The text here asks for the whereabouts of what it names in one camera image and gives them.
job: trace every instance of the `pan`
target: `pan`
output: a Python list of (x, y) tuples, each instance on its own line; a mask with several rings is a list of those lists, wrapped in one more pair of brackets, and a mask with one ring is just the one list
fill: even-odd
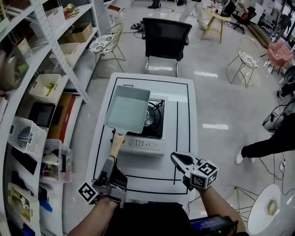
[(149, 90), (117, 86), (104, 124), (116, 130), (110, 155), (117, 159), (127, 132), (142, 133), (148, 110)]

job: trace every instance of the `wooden table leg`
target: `wooden table leg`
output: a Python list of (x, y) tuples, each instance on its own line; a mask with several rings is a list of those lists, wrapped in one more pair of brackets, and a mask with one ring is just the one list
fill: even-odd
[(211, 25), (212, 25), (214, 19), (215, 19), (215, 17), (212, 17), (212, 18), (211, 18), (210, 22), (209, 22), (208, 25), (207, 25), (207, 29), (206, 29), (206, 30), (203, 32), (203, 34), (202, 34), (201, 40), (203, 39), (203, 37), (206, 35), (206, 33), (208, 32), (208, 30), (210, 29), (210, 27), (211, 27)]
[(221, 20), (221, 35), (220, 35), (220, 44), (222, 43), (223, 24), (224, 24), (224, 21), (223, 21), (223, 20)]

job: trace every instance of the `patterned cushion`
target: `patterned cushion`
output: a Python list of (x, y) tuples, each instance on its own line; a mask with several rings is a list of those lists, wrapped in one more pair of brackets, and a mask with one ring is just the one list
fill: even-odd
[(89, 51), (92, 53), (109, 53), (114, 48), (114, 41), (112, 39), (115, 36), (113, 33), (110, 33), (108, 35), (103, 35), (95, 39), (90, 45), (89, 45)]
[(249, 66), (251, 66), (251, 67), (258, 67), (257, 61), (254, 60), (254, 58), (251, 57), (249, 54), (247, 54), (247, 53), (245, 53), (245, 52), (242, 52), (242, 51), (239, 51), (238, 54), (239, 54), (241, 60), (242, 60), (245, 64), (247, 64), (247, 65), (249, 65)]

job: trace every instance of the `pink chair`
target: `pink chair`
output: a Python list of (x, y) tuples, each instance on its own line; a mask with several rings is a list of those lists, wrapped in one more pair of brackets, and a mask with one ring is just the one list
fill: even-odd
[(294, 57), (294, 54), (292, 54), (287, 46), (281, 41), (277, 43), (270, 43), (266, 52), (266, 56), (273, 65), (271, 74), (276, 65), (280, 67), (279, 71), (277, 72), (277, 74), (279, 74), (281, 67), (284, 66), (286, 62), (290, 62)]

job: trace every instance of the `round wooden table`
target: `round wooden table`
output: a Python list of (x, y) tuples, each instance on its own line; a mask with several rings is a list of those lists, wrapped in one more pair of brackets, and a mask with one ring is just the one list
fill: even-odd
[[(209, 9), (209, 8), (205, 9), (205, 12), (210, 14), (212, 16), (212, 18), (211, 18), (210, 22), (207, 25), (207, 29), (203, 32), (201, 40), (204, 38), (204, 36), (206, 35), (206, 33), (209, 30), (213, 30), (213, 31), (217, 31), (217, 32), (220, 33), (220, 44), (221, 44), (221, 42), (222, 42), (222, 34), (223, 34), (223, 24), (224, 24), (224, 22), (230, 22), (231, 18), (230, 17), (222, 17), (221, 15), (215, 13), (215, 10), (216, 9)], [(211, 25), (212, 25), (213, 21), (215, 20), (215, 18), (221, 20), (221, 31), (219, 31), (218, 29), (211, 28)]]

